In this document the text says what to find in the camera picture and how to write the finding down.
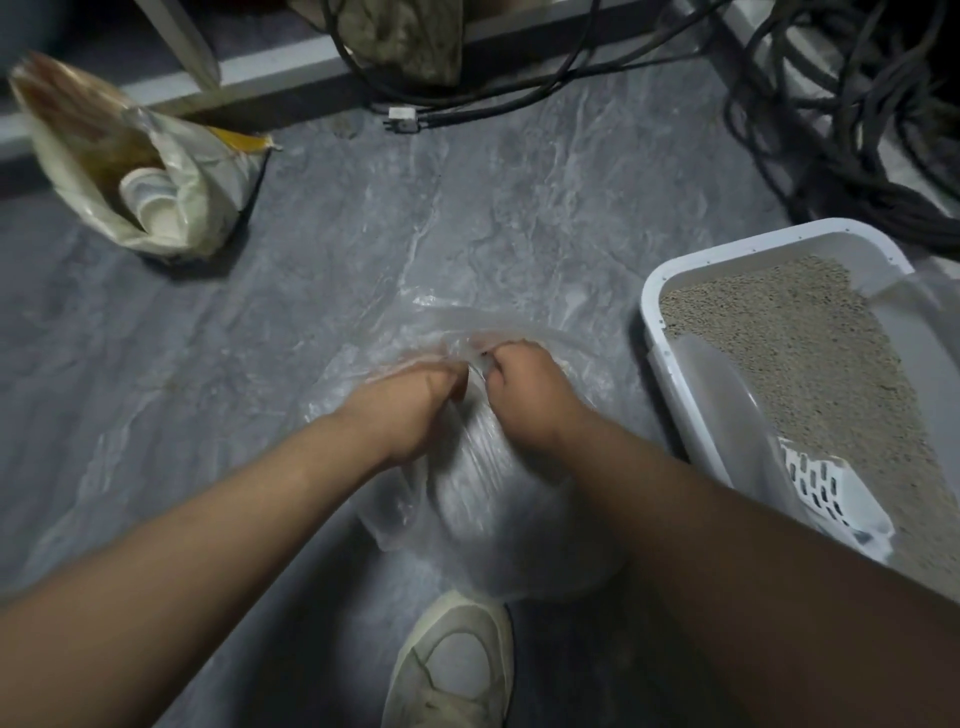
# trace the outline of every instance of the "open bag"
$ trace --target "open bag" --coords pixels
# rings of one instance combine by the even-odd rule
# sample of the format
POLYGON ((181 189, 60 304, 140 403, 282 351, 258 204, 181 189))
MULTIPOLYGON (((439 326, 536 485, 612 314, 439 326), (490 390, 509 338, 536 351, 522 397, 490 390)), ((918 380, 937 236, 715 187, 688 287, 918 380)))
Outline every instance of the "open bag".
POLYGON ((516 316, 413 295, 401 297, 335 357, 301 415, 309 422, 332 411, 357 384, 395 371, 400 359, 466 360, 467 394, 444 406, 430 450, 380 474, 351 502, 382 549, 412 551, 462 591, 502 600, 564 598, 601 585, 622 556, 570 477, 548 459, 517 451, 493 415, 484 350, 519 339, 545 346, 581 399, 621 419, 610 369, 576 339, 516 316))
POLYGON ((10 82, 57 194, 88 226, 140 253, 213 255, 250 201, 272 146, 150 111, 38 53, 13 69, 10 82), (148 208, 149 220, 162 225, 144 222, 148 208))

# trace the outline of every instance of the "clear plastic bag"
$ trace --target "clear plastic bag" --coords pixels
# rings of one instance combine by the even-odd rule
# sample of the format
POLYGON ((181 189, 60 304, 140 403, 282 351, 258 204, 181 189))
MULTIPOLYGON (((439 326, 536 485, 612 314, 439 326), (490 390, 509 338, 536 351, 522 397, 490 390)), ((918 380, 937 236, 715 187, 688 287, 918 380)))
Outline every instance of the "clear plastic bag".
POLYGON ((406 549, 468 593, 497 599, 564 598, 599 586, 622 564, 609 534, 555 463, 520 453, 487 402, 483 348, 528 339, 553 355, 578 395, 622 419, 610 368, 578 340, 516 316, 429 298, 399 298, 342 350, 308 393, 306 421, 332 411, 360 382, 398 360, 446 356, 470 366, 467 395, 441 414, 439 437, 422 458, 382 473, 351 499, 384 550, 406 549))

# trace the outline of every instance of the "person's left hand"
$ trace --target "person's left hand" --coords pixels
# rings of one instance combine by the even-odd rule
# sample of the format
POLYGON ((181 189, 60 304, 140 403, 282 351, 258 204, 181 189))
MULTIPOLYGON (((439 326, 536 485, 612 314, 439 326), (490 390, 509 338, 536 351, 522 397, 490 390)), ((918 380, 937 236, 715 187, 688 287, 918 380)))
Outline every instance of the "person's left hand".
POLYGON ((361 429, 383 467, 401 465, 423 452, 440 408, 466 390, 466 362, 421 362, 361 384, 335 414, 361 429))

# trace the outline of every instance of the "gray marble floor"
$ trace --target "gray marble floor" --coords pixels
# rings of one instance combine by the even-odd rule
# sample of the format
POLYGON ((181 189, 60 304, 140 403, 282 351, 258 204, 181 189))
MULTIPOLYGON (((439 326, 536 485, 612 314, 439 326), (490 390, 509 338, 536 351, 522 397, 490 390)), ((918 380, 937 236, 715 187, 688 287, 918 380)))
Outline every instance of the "gray marble floor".
MULTIPOLYGON (((0 589, 270 444, 360 314, 401 288, 592 342, 631 427, 665 441, 631 343, 644 277, 787 224, 723 127, 724 93, 697 60, 416 136, 361 114, 280 131, 239 255, 219 271, 158 271, 49 192, 0 201, 0 589)), ((443 588, 411 557, 379 553, 344 509, 161 724, 377 725, 396 650, 443 588)), ((656 680, 615 687, 633 658, 593 604, 513 607, 511 725, 669 722, 656 680)))

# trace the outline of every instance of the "white sneaker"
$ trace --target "white sneaker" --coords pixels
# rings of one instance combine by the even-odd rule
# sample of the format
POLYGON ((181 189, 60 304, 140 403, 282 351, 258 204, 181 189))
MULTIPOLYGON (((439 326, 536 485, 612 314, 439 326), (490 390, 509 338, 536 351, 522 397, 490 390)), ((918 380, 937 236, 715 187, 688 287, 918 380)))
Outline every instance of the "white sneaker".
POLYGON ((507 610, 447 592, 396 658, 381 728, 501 728, 514 691, 507 610))

